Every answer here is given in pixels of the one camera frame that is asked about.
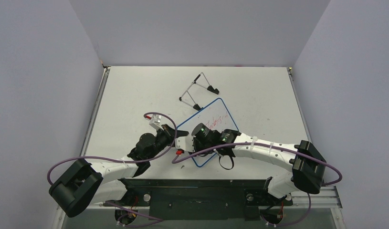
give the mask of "round metal bolt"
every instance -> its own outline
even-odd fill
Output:
[[[246,195],[246,199],[248,201],[253,201],[253,195],[249,193],[248,195]]]
[[[151,195],[149,195],[149,194],[145,194],[144,195],[144,201],[145,202],[148,202],[150,199],[151,199]]]

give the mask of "wall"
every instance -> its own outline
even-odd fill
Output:
[[[46,172],[80,153],[102,74],[67,0],[0,1],[0,229],[51,227]]]
[[[70,0],[105,65],[292,66],[329,0]]]
[[[388,229],[389,0],[331,0],[293,70],[312,140],[344,174],[348,228]]]

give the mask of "white table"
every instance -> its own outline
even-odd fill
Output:
[[[221,97],[241,132],[280,143],[308,140],[286,68],[113,66],[85,155],[121,158],[128,154],[143,133],[155,134],[142,116],[145,112],[165,113],[177,125],[196,113],[179,97],[200,72],[220,94],[194,85],[190,93],[196,102],[205,106]],[[206,85],[202,78],[199,83]],[[151,167],[137,178],[266,179],[284,172],[248,158],[235,158],[235,167],[229,171],[221,168],[216,158],[202,168],[191,159],[173,165],[175,152],[151,161]],[[225,159],[221,162],[229,167],[230,161]]]

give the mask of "black loop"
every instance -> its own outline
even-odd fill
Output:
[[[219,162],[220,166],[221,166],[223,169],[226,169],[226,170],[231,170],[231,169],[233,169],[233,166],[234,166],[235,164],[234,164],[234,162],[233,162],[232,156],[229,156],[229,157],[230,157],[231,162],[232,162],[232,167],[231,167],[231,168],[225,168],[224,166],[222,166],[222,165],[221,165],[221,157],[218,159],[218,162]]]

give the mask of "red handwriting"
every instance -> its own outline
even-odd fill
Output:
[[[205,125],[208,129],[212,130],[214,129],[218,124],[222,123],[222,121],[225,119],[225,118],[228,118],[228,113],[226,115],[222,115],[222,116],[213,116],[212,117],[212,121],[208,121]]]

